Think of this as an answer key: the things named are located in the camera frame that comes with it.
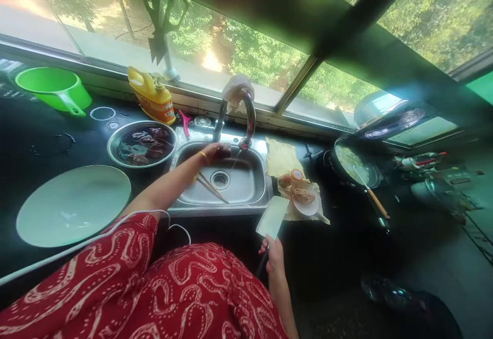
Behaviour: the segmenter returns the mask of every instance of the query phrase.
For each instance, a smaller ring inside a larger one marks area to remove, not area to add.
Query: chopsticks
[[[229,202],[226,199],[224,199],[223,196],[217,191],[216,187],[212,185],[209,180],[207,180],[207,178],[204,176],[202,171],[199,171],[199,175],[200,177],[202,177],[203,180],[200,177],[197,177],[197,180],[202,185],[204,185],[206,189],[208,189],[211,193],[213,193],[215,196],[221,199],[224,203],[229,204]]]

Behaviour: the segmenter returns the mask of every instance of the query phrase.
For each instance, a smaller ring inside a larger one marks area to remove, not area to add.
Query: water stream
[[[238,157],[240,156],[241,150],[238,151],[238,154],[236,155],[235,162],[233,163],[233,167],[231,167],[231,172],[233,172],[233,169],[235,168],[236,162],[238,161]]]

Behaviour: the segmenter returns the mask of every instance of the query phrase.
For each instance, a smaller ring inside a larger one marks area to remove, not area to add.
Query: sink drain
[[[212,174],[211,182],[214,184],[217,190],[224,190],[230,184],[230,177],[224,171],[217,171]]]

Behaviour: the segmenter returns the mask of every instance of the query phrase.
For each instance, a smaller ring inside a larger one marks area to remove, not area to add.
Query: white cable
[[[186,235],[188,236],[188,245],[192,244],[192,238],[190,238],[190,234],[188,233],[188,231],[186,230],[186,228],[184,228],[182,225],[178,225],[178,224],[175,223],[175,224],[172,224],[170,227],[168,227],[168,230],[171,229],[173,226],[178,226],[184,232],[186,232]]]
[[[104,234],[101,234],[101,235],[98,235],[92,239],[89,239],[89,240],[86,240],[85,242],[82,242],[80,244],[77,244],[76,246],[73,246],[72,248],[69,248],[59,254],[55,254],[51,257],[48,257],[46,259],[43,259],[39,262],[36,262],[36,263],[33,263],[32,265],[30,266],[27,266],[27,267],[24,267],[18,271],[15,271],[15,272],[12,272],[10,275],[7,275],[7,276],[4,276],[2,278],[0,278],[0,286],[12,281],[12,280],[15,280],[17,279],[18,277],[22,276],[22,275],[25,275],[31,271],[34,271],[42,266],[45,266],[49,263],[52,263],[54,261],[56,261],[57,259],[60,259],[62,257],[65,257],[66,255],[72,253],[72,252],[75,252],[76,250],[80,249],[80,248],[83,248],[89,244],[91,244],[92,242],[95,242],[99,239],[102,239],[106,236],[109,236],[111,235],[123,222],[125,222],[126,220],[129,219],[129,217],[133,216],[134,214],[137,214],[137,213],[153,213],[153,212],[162,212],[162,213],[165,213],[167,216],[168,216],[168,230],[170,228],[172,228],[173,226],[179,226],[181,227],[182,229],[185,230],[185,228],[183,228],[182,226],[180,225],[177,225],[177,224],[174,224],[174,225],[169,225],[171,223],[171,218],[169,216],[169,213],[167,211],[163,211],[163,210],[153,210],[153,211],[135,211],[135,212],[132,212],[128,215],[126,215],[125,217],[123,217],[120,221],[118,221],[112,228],[111,230],[109,230],[108,232],[104,233]],[[189,240],[189,243],[192,243],[192,240],[190,239],[190,234],[188,233],[187,230],[185,230],[187,236],[188,236],[188,240]]]

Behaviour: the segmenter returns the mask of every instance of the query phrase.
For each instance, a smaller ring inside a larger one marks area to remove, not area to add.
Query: small bowl
[[[305,189],[309,194],[313,195],[315,197],[315,199],[313,199],[313,201],[310,204],[303,204],[303,203],[295,201],[293,199],[293,190],[297,187]],[[313,184],[309,184],[309,183],[304,182],[304,181],[297,181],[297,182],[293,183],[293,185],[291,185],[290,195],[291,195],[291,200],[292,200],[294,206],[302,214],[304,214],[305,216],[313,216],[315,213],[317,213],[318,204],[319,204],[319,201],[318,201],[319,194],[313,188]]]
[[[138,166],[138,165],[133,165],[128,162],[125,162],[125,160],[120,156],[120,153],[118,153],[118,148],[120,146],[120,143],[124,138],[126,138],[128,135],[133,134],[138,132],[139,130],[143,130],[145,128],[149,127],[158,127],[158,128],[163,128],[166,130],[166,132],[169,134],[169,137],[172,138],[170,141],[170,144],[173,144],[173,149],[169,154],[163,158],[161,158],[159,161],[152,163],[152,164],[147,164],[143,166]],[[117,129],[113,135],[108,139],[108,144],[106,145],[106,150],[108,151],[109,157],[112,159],[113,162],[116,164],[122,166],[122,167],[127,167],[127,168],[149,168],[158,164],[163,163],[166,159],[171,157],[173,153],[175,152],[176,149],[176,142],[177,142],[177,136],[175,131],[165,125],[164,123],[161,122],[156,122],[156,121],[137,121],[137,122],[132,122],[129,123],[119,129]]]

